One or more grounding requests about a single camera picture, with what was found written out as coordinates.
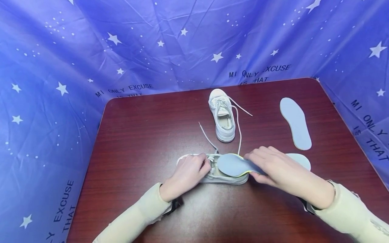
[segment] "hand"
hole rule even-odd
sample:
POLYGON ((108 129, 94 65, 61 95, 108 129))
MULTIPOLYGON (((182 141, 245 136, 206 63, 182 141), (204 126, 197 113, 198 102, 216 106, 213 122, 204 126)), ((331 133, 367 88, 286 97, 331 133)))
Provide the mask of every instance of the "hand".
POLYGON ((319 209, 328 208, 334 200, 334 187, 329 182, 273 147, 254 149, 244 158, 252 161, 267 174, 250 173, 259 183, 300 197, 319 209))
POLYGON ((178 162, 172 177, 167 179, 159 188, 162 200, 170 202, 194 188, 210 170, 210 161, 204 153, 182 158, 178 162))

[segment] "table surface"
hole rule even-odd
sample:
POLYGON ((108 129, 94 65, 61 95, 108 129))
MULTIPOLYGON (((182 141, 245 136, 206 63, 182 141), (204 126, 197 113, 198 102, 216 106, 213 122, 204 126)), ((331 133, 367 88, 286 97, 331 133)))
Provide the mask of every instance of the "table surface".
MULTIPOLYGON (((241 154, 259 146, 300 153, 312 171, 357 192, 367 207, 389 221, 389 193, 320 84, 292 79, 225 87, 253 117, 239 111, 241 154), (303 109, 312 148, 297 149, 280 113, 283 97, 303 109)), ((237 153, 215 135, 209 110, 211 89, 113 99, 106 105, 68 243, 92 242, 117 216, 156 182, 174 171, 189 153, 213 153, 201 122, 221 154, 237 153)), ((135 242, 351 242, 301 202, 252 178, 240 186, 201 184, 183 196, 184 206, 146 228, 135 242)))

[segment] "beige sleeve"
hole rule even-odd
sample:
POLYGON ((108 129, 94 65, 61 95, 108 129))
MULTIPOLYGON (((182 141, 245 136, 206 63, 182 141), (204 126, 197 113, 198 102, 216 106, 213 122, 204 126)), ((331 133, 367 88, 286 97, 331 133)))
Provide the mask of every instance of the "beige sleeve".
POLYGON ((172 208, 172 203, 162 200, 161 183, 151 187, 134 205, 124 211, 101 232, 93 243, 128 243, 135 240, 150 224, 161 220, 172 208))
POLYGON ((331 206, 324 210, 307 208, 335 230, 349 234, 354 241, 362 243, 389 242, 389 225, 370 212, 359 196, 344 186, 329 181, 335 189, 331 206))

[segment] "purple star backdrop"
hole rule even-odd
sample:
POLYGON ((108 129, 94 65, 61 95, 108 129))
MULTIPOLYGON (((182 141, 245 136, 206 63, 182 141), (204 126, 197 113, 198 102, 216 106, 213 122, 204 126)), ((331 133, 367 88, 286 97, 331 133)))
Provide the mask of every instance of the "purple star backdrop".
POLYGON ((116 97, 313 77, 389 186, 388 12, 385 0, 3 0, 1 241, 66 240, 116 97))

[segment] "black wristband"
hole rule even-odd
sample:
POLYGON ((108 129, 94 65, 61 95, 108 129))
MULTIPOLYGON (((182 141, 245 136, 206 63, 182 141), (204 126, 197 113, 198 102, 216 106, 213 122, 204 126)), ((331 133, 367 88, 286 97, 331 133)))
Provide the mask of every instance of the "black wristband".
POLYGON ((173 213, 177 208, 181 207, 182 205, 184 205, 184 201, 183 201, 182 197, 178 197, 178 198, 174 199, 172 201, 172 209, 169 212, 162 215, 162 218, 170 215, 171 213, 173 213))
POLYGON ((314 213, 312 213, 311 211, 308 210, 308 207, 307 207, 307 204, 308 204, 308 203, 307 203, 307 201, 305 201, 304 199, 299 198, 299 197, 297 197, 297 198, 303 203, 305 211, 309 212, 309 213, 312 214, 312 215, 315 215, 314 213))

